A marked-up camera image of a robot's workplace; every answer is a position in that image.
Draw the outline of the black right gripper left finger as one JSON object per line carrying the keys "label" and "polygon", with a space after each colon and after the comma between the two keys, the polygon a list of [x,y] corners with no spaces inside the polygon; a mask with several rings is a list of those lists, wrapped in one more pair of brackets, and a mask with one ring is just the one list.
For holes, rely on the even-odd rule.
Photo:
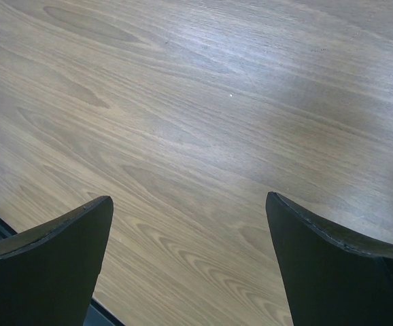
{"label": "black right gripper left finger", "polygon": [[0,325],[83,325],[113,214],[100,196],[0,240]]}

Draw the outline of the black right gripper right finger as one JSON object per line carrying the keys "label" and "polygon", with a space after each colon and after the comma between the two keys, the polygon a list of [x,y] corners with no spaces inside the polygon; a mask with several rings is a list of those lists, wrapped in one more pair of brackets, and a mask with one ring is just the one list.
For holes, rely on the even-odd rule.
{"label": "black right gripper right finger", "polygon": [[275,192],[266,212],[295,325],[393,325],[393,244]]}

